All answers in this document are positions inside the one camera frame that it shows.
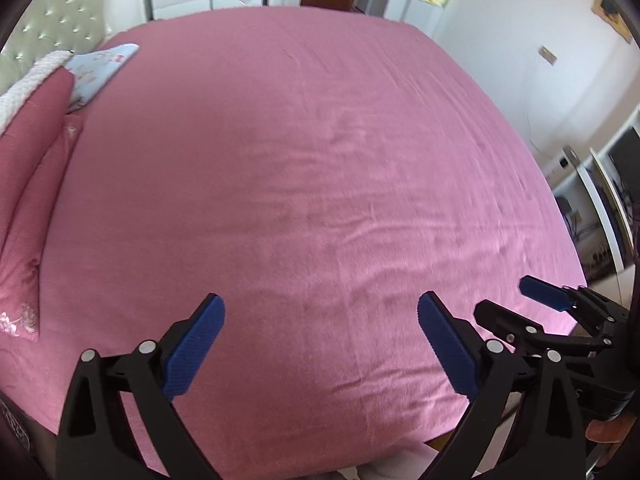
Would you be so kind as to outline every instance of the headboard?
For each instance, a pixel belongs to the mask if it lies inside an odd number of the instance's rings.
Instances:
[[[33,0],[0,50],[0,94],[54,50],[85,54],[106,35],[104,0]]]

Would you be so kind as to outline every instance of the silver screw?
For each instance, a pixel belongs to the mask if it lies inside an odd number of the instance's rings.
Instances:
[[[489,339],[486,342],[486,349],[493,354],[499,354],[504,350],[504,345],[498,340]]]
[[[562,360],[562,356],[555,350],[549,350],[549,352],[546,353],[546,356],[550,361],[553,361],[555,363],[559,363]]]
[[[95,357],[95,350],[91,350],[90,348],[82,352],[82,355],[80,356],[82,361],[85,363],[88,363],[89,361],[93,361],[94,357]]]
[[[151,354],[151,352],[153,352],[155,349],[156,349],[155,341],[143,341],[142,343],[140,343],[140,346],[138,347],[138,351],[141,354]]]

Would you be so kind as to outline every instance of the gold picture frame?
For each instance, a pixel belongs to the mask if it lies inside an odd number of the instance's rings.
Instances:
[[[625,38],[627,43],[631,43],[634,37],[611,0],[596,0],[591,10],[605,22],[609,23],[609,25],[613,27],[613,30]]]

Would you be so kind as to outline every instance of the blue pad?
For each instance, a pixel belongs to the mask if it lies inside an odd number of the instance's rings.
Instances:
[[[574,306],[567,291],[533,276],[525,276],[520,280],[520,293],[558,312],[566,312]]]
[[[213,296],[166,361],[162,392],[169,402],[187,392],[224,323],[225,303]]]
[[[476,360],[452,325],[454,318],[430,292],[418,302],[418,323],[456,393],[474,400],[480,391]]]

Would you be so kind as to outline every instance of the pink bed sheet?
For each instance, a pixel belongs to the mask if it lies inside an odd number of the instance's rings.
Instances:
[[[56,430],[80,352],[129,352],[208,292],[226,325],[175,405],[223,478],[365,463],[466,407],[416,319],[472,320],[531,273],[584,283],[522,140],[407,25],[318,9],[150,23],[85,111],[41,273],[41,338],[0,340],[0,387]],[[147,444],[143,453],[154,466]]]

